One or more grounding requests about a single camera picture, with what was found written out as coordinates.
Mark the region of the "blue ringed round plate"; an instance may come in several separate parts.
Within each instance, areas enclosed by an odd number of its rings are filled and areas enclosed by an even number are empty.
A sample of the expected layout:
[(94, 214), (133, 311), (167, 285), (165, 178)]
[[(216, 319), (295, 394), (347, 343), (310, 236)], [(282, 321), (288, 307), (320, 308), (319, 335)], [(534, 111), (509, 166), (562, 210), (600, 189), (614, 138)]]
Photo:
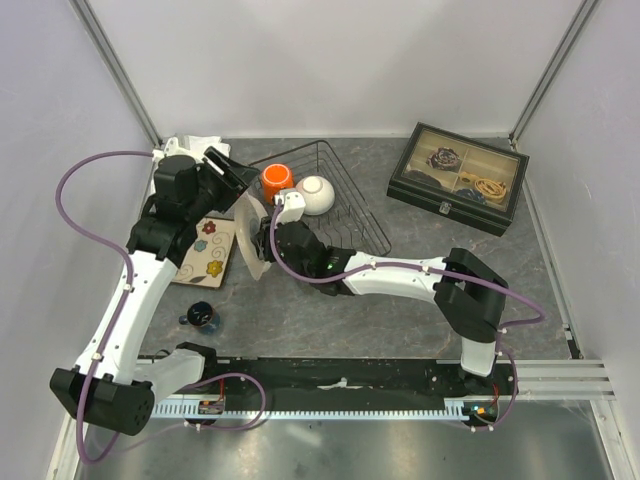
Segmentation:
[(251, 277), (256, 281), (270, 268), (259, 247), (261, 222), (266, 217), (267, 212), (261, 202), (248, 193), (244, 193), (234, 205), (237, 243)]

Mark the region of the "orange plastic mug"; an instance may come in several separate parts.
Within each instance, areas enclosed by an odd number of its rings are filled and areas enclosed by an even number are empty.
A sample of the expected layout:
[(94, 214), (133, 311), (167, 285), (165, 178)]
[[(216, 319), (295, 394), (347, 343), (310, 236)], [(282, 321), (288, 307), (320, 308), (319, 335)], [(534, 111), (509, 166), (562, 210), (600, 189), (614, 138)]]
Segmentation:
[(270, 164), (261, 172), (261, 184), (265, 201), (272, 205), (277, 193), (295, 186), (294, 175), (291, 168), (285, 164)]

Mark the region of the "square floral plate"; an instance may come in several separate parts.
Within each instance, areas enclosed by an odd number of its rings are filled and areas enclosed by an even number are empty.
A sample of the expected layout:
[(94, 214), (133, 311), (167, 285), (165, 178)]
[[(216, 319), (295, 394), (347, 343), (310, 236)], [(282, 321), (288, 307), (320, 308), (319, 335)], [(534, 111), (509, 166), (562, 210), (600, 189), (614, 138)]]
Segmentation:
[(219, 289), (235, 243), (232, 220), (205, 217), (196, 225), (197, 237), (187, 251), (173, 283)]

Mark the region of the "white ceramic bowl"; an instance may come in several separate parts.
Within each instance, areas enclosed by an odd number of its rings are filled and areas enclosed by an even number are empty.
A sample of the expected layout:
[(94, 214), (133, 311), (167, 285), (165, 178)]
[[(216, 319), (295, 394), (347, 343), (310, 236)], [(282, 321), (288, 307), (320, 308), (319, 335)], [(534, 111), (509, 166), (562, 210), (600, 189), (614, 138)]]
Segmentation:
[(296, 190), (305, 202), (304, 213), (319, 216), (327, 213), (334, 205), (336, 194), (332, 184), (322, 176), (311, 175), (301, 179)]

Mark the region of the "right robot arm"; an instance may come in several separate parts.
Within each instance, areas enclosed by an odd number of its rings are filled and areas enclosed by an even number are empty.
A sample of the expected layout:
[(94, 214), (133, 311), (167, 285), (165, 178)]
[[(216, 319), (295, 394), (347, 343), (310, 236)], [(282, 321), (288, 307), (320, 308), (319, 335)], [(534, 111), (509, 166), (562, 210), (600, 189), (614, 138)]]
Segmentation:
[(439, 308), (462, 338), (458, 381), (483, 392), (494, 381), (497, 328), (508, 283), (476, 256), (453, 248), (445, 257), (406, 260), (324, 245), (302, 221), (280, 224), (270, 236), (264, 217), (249, 227), (249, 252), (260, 266), (285, 264), (293, 276), (329, 296), (369, 294), (410, 298)]

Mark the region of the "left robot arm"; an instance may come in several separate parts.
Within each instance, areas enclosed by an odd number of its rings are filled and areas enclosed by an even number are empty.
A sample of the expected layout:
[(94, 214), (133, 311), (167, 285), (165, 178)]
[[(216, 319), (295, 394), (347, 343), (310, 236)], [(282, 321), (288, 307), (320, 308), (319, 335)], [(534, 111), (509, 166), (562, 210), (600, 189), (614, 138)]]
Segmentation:
[(124, 268), (91, 341), (69, 369), (57, 368), (50, 389), (78, 424), (119, 434), (142, 431), (155, 405), (186, 386), (208, 393), (219, 382), (216, 353), (186, 342), (146, 366), (142, 340), (167, 287), (210, 212), (227, 212), (258, 177), (213, 147), (202, 153), (150, 153), (149, 194), (125, 246)]

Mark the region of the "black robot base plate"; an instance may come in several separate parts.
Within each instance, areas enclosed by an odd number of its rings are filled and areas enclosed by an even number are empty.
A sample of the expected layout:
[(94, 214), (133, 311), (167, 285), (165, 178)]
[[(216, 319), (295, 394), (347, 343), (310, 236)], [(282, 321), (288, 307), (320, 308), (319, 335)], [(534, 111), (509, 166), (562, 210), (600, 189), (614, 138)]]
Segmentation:
[(434, 408), (445, 399), (510, 395), (515, 375), (499, 363), (487, 378), (431, 359), (220, 358), (205, 377), (244, 373), (260, 382), (266, 409)]

